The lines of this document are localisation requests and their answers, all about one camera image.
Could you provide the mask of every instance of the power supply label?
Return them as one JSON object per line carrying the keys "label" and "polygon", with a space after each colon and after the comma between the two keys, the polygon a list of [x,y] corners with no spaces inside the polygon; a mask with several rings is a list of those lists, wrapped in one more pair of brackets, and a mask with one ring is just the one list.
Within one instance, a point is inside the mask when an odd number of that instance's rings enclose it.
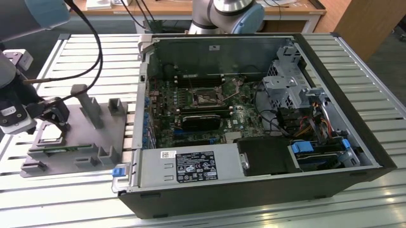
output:
{"label": "power supply label", "polygon": [[176,180],[179,183],[218,180],[212,151],[176,154]]}

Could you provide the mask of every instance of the desk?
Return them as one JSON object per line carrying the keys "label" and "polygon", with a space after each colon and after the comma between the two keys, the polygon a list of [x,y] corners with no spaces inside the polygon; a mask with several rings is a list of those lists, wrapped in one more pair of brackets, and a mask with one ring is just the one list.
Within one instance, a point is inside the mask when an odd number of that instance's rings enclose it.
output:
{"label": "desk", "polygon": [[[191,2],[179,2],[172,0],[144,0],[156,20],[191,20],[192,6]],[[87,10],[85,0],[76,0],[76,5],[88,16],[90,20],[131,20],[131,17],[126,12],[123,6],[112,6],[112,9],[100,10]],[[317,9],[309,0],[299,0],[302,6],[290,6],[288,8],[280,8],[282,18],[279,18],[279,8],[266,7],[266,17],[264,20],[295,20],[306,21],[302,32],[313,32],[318,24],[319,17],[326,14],[325,9]],[[143,23],[144,17],[142,15],[140,9],[132,1],[128,9],[135,17],[135,19]],[[138,33],[144,33],[140,26],[136,25]]]}

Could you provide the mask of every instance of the barcode sticker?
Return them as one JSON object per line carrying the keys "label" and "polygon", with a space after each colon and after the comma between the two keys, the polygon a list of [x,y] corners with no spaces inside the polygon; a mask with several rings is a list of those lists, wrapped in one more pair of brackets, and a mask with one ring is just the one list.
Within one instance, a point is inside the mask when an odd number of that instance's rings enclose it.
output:
{"label": "barcode sticker", "polygon": [[176,151],[160,151],[160,158],[175,158]]}

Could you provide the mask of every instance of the warning symbol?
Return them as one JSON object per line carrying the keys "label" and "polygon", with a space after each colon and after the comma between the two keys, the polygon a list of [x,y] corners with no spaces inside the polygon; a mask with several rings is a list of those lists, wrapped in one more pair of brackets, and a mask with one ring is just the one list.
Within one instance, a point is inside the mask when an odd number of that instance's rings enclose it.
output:
{"label": "warning symbol", "polygon": [[184,166],[183,165],[178,166],[178,172],[184,172]]}

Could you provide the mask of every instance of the motherboard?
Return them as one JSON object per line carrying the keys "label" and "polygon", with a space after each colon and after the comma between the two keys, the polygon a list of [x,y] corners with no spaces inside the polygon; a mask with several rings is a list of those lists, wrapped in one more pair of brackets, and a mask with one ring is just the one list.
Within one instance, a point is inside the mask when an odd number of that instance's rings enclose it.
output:
{"label": "motherboard", "polygon": [[258,82],[242,76],[151,80],[150,113],[158,148],[232,143],[266,134],[252,98]]}

